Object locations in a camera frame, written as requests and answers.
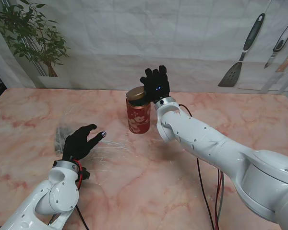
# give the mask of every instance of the red can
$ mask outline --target red can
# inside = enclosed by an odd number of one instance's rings
[[[150,103],[144,99],[144,87],[140,86],[127,92],[126,105],[129,130],[143,134],[150,127]]]

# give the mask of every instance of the can lid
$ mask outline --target can lid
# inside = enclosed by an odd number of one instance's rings
[[[144,86],[133,88],[132,90],[129,90],[126,93],[126,97],[128,101],[138,100],[138,99],[143,98],[144,96],[145,96]]]

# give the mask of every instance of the table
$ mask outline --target table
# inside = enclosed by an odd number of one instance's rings
[[[164,143],[155,127],[128,130],[124,91],[9,89],[0,97],[0,225],[54,160],[57,127],[71,133],[95,123],[106,138],[82,160],[91,172],[78,206],[91,230],[211,229],[196,159],[176,141]],[[181,93],[171,95],[193,116],[254,149],[288,155],[288,99],[282,95]],[[201,161],[205,192],[214,206],[216,168]],[[225,177],[221,230],[279,230],[249,211]],[[83,230],[76,212],[66,230]]]

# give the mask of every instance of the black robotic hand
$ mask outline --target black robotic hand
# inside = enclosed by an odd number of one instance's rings
[[[162,98],[169,96],[169,83],[167,68],[159,66],[159,70],[145,70],[146,78],[141,77],[140,82],[144,84],[146,99],[150,102],[158,102]]]
[[[91,130],[96,128],[97,126],[95,124],[83,126],[68,136],[65,141],[62,159],[70,161],[72,159],[80,160],[86,157],[91,149],[106,136],[106,132],[100,132],[94,138],[87,141],[87,136]]]

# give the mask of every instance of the spatula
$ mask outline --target spatula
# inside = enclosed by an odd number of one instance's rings
[[[242,63],[244,60],[244,57],[247,53],[247,51],[250,49],[251,45],[253,44],[256,36],[259,33],[259,30],[264,22],[264,17],[265,17],[265,12],[268,9],[268,6],[270,4],[271,0],[269,0],[268,5],[265,9],[265,11],[263,13],[261,13],[258,18],[256,19],[248,37],[246,38],[246,41],[244,43],[243,46],[243,51],[241,53],[241,57],[239,59],[239,61],[234,64],[225,74],[225,76],[223,77],[223,79],[220,81],[220,83],[218,84],[218,86],[220,87],[234,87],[235,84],[238,81],[239,75],[240,75],[240,71],[241,71],[241,67],[242,67]]]

